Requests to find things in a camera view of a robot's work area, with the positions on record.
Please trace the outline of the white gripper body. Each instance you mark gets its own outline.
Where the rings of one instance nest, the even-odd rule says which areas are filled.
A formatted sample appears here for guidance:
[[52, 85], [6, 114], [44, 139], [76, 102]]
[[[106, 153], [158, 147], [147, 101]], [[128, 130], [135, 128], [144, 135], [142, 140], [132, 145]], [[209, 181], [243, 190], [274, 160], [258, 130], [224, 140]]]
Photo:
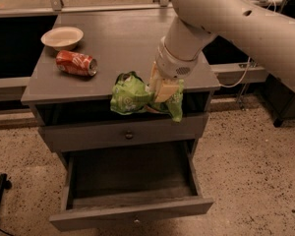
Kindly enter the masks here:
[[155, 54], [155, 64], [162, 78], [184, 79], [193, 72], [197, 63], [197, 58], [185, 61], [174, 57], [166, 48], [164, 37], [159, 42]]

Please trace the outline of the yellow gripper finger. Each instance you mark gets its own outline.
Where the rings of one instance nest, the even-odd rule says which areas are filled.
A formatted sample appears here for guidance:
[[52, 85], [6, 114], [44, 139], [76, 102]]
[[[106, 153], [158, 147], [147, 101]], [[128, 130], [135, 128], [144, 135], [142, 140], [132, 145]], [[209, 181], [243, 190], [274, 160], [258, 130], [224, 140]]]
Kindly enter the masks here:
[[171, 80], [157, 80], [155, 85], [155, 102], [164, 102], [169, 99], [179, 88], [178, 81]]
[[157, 69], [156, 63], [153, 63], [151, 71], [150, 71], [148, 86], [150, 89], [158, 89], [159, 82], [160, 82], [159, 71]]

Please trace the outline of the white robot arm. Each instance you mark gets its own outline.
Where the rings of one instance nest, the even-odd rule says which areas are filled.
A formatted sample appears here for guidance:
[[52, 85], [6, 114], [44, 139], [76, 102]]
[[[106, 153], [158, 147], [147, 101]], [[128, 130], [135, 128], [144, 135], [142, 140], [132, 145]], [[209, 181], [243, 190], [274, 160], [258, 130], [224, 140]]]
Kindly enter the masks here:
[[249, 0], [172, 0], [176, 17], [160, 41], [149, 90], [157, 102], [178, 90], [203, 48], [217, 36], [262, 65], [295, 92], [295, 19]]

